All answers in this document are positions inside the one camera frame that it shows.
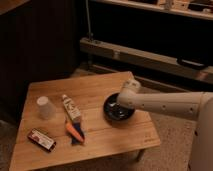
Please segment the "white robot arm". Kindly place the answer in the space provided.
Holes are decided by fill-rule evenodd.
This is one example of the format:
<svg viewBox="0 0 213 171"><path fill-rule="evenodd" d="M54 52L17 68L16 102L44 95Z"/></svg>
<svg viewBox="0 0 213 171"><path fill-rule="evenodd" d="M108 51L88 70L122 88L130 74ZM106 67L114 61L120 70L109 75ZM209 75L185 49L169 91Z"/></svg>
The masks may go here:
<svg viewBox="0 0 213 171"><path fill-rule="evenodd" d="M140 88L135 79L125 81L117 102L129 109L198 118L187 171L213 171L213 92L140 94Z"/></svg>

